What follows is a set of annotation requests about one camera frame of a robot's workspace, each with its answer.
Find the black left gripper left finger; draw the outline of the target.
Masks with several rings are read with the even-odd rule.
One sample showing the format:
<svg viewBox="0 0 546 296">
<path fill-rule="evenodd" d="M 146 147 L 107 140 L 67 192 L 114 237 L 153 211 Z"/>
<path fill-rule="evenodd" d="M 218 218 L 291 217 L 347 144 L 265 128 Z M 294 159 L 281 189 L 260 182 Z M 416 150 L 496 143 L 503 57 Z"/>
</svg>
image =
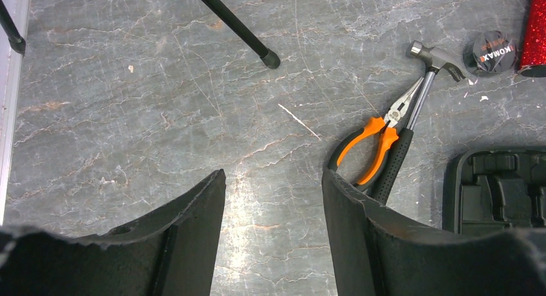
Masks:
<svg viewBox="0 0 546 296">
<path fill-rule="evenodd" d="M 32 226 L 1 228 L 2 295 L 208 295 L 226 176 L 109 232 L 66 237 Z"/>
</svg>

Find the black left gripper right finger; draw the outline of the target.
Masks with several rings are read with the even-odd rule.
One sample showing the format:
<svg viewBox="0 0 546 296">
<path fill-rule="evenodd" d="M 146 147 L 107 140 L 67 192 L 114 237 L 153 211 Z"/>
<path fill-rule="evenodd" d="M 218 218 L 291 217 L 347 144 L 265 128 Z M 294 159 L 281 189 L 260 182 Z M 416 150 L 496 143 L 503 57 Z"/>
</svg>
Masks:
<svg viewBox="0 0 546 296">
<path fill-rule="evenodd" d="M 339 295 L 544 295 L 545 230 L 481 237 L 437 229 L 322 176 Z"/>
</svg>

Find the black plastic tool case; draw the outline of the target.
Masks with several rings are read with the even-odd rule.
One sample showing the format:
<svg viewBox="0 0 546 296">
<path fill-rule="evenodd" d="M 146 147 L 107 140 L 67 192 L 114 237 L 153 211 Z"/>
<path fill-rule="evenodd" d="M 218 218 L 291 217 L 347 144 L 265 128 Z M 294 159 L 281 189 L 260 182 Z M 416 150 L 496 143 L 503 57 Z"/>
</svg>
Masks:
<svg viewBox="0 0 546 296">
<path fill-rule="evenodd" d="M 484 236 L 545 228 L 545 147 L 474 149 L 447 165 L 442 229 Z"/>
</svg>

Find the steel claw hammer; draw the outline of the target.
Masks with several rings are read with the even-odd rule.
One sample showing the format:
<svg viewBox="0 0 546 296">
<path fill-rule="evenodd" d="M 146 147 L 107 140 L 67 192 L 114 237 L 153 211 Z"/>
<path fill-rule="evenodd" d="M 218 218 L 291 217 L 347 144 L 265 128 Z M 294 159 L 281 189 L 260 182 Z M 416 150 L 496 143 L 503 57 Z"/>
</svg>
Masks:
<svg viewBox="0 0 546 296">
<path fill-rule="evenodd" d="M 384 173 L 376 180 L 368 195 L 375 201 L 385 205 L 391 189 L 400 171 L 413 138 L 413 128 L 424 105 L 425 99 L 432 87 L 432 83 L 442 69 L 446 70 L 455 82 L 470 77 L 470 73 L 461 60 L 454 54 L 438 47 L 427 47 L 420 41 L 413 41 L 407 49 L 407 56 L 423 61 L 426 74 L 421 85 L 417 88 L 417 97 L 412 102 L 411 113 L 404 127 L 399 131 L 399 139 L 393 143 L 384 168 Z"/>
</svg>

